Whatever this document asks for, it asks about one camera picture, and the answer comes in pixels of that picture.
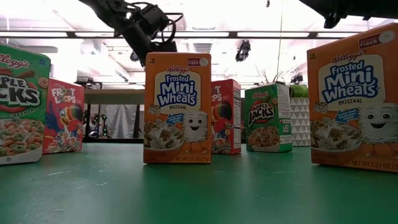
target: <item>cereal box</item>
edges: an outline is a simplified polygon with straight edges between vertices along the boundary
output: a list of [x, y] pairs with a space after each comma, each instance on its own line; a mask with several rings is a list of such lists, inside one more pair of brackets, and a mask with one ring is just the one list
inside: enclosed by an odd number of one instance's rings
[[241, 86], [232, 79], [211, 83], [211, 150], [241, 152]]
[[271, 83], [244, 92], [246, 149], [259, 152], [292, 150], [289, 88]]
[[81, 150], [85, 89], [50, 78], [43, 154]]
[[42, 156], [50, 59], [0, 45], [0, 165]]
[[211, 162], [210, 54], [149, 53], [144, 162]]
[[398, 172], [398, 24], [308, 53], [312, 162]]

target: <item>cereal image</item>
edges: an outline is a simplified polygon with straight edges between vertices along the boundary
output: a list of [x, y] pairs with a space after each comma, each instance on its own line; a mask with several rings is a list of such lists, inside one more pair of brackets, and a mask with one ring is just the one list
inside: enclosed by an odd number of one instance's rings
[[398, 172], [398, 24], [308, 50], [316, 164]]
[[327, 103], [315, 103], [313, 106], [314, 112], [323, 113], [325, 114], [328, 111], [328, 104]]
[[217, 154], [241, 152], [241, 86], [232, 79], [211, 83], [211, 150]]
[[209, 54], [147, 55], [145, 163], [211, 162], [210, 80]]
[[[359, 109], [359, 129], [362, 139], [369, 144], [398, 142], [398, 106], [394, 103], [373, 103]], [[398, 154], [391, 146], [393, 157]], [[375, 147], [367, 156], [377, 156]]]
[[361, 144], [357, 129], [328, 117], [324, 117], [322, 121], [313, 121], [311, 135], [312, 147], [320, 150], [354, 150]]
[[292, 150], [289, 88], [271, 83], [245, 91], [244, 114], [248, 151]]
[[0, 165], [42, 156], [50, 59], [0, 44]]
[[43, 154], [81, 150], [84, 88], [53, 78], [48, 83]]

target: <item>green tabletop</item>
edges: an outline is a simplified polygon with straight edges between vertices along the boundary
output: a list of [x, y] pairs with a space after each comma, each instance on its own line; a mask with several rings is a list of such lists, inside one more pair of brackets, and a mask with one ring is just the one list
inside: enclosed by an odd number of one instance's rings
[[395, 223], [398, 175], [313, 165], [291, 153], [145, 165], [142, 144], [0, 167], [0, 223]]

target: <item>green cereal box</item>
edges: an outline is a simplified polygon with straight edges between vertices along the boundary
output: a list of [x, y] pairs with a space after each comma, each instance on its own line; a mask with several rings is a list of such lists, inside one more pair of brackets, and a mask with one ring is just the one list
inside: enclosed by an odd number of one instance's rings
[[42, 157], [50, 59], [0, 45], [0, 165]]
[[246, 149], [259, 152], [292, 150], [289, 88], [271, 83], [244, 92]]

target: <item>table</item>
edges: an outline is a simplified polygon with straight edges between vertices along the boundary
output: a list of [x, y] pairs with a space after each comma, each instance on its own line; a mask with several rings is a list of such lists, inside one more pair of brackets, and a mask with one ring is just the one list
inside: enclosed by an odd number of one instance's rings
[[313, 165], [291, 153], [145, 165], [142, 144], [0, 167], [0, 223], [395, 223], [398, 175]]

